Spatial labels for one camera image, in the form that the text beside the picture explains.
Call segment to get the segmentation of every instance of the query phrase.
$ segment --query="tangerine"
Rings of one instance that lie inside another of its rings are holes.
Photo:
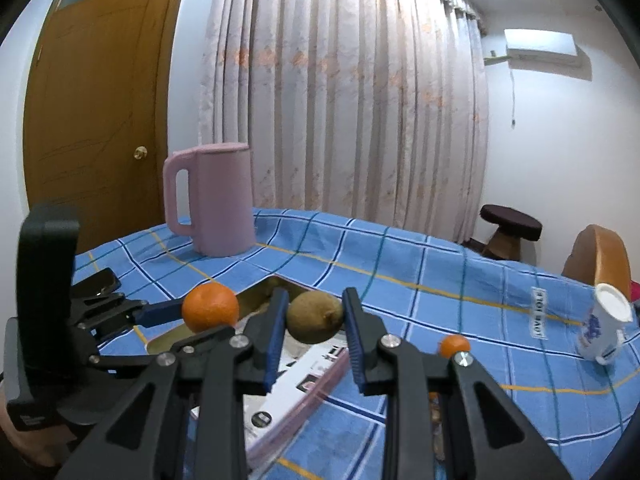
[[[471,344],[463,335],[448,335],[438,345],[438,354],[447,359],[451,359],[458,352],[471,352]]]
[[[195,333],[219,324],[235,325],[240,316],[240,304],[228,286],[218,282],[196,286],[182,302],[182,319]]]

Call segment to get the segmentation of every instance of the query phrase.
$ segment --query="pink pitcher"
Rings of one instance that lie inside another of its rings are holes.
[[[178,222],[175,177],[189,172],[191,224]],[[255,244],[250,152],[247,144],[204,144],[164,162],[164,216],[177,235],[190,236],[205,256],[231,256]]]

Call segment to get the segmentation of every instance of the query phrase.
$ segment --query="white cup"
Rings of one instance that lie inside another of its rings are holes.
[[[607,283],[596,285],[593,306],[578,334],[578,353],[601,365],[609,364],[625,342],[623,325],[631,321],[631,305],[625,295]]]

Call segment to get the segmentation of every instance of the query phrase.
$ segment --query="plaid tablecloth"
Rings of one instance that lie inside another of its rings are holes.
[[[459,245],[357,219],[295,210],[255,210],[258,243],[229,258],[206,258],[165,225],[80,254],[75,280],[111,267],[130,298],[178,298],[209,278],[240,291],[277,273],[340,295],[355,286],[389,332],[435,352],[463,333],[474,356],[529,417],[575,479],[587,479],[622,434],[640,399],[639,330],[603,367],[579,357],[578,326],[590,286],[517,262],[494,262]],[[531,288],[548,293],[546,336],[530,336]],[[136,327],[103,354],[142,354],[179,322]],[[378,480],[383,397],[361,397],[349,373],[264,478]]]

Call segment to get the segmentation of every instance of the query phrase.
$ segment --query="brown door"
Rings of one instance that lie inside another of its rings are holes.
[[[169,2],[60,0],[40,35],[25,102],[27,196],[77,207],[78,252],[162,222],[156,91]]]

